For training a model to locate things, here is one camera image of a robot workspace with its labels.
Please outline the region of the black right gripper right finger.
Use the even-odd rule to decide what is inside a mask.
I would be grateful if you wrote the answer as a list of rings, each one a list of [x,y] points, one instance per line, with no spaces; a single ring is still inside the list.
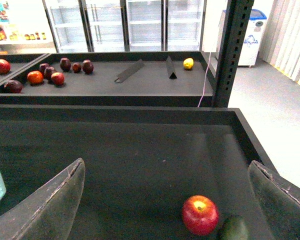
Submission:
[[[276,240],[300,240],[300,188],[254,160],[250,186]]]

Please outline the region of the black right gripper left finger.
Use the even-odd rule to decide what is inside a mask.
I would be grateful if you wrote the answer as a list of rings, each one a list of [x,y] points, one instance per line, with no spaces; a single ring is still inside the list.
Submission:
[[[86,167],[79,158],[0,216],[0,240],[66,240],[82,198]]]

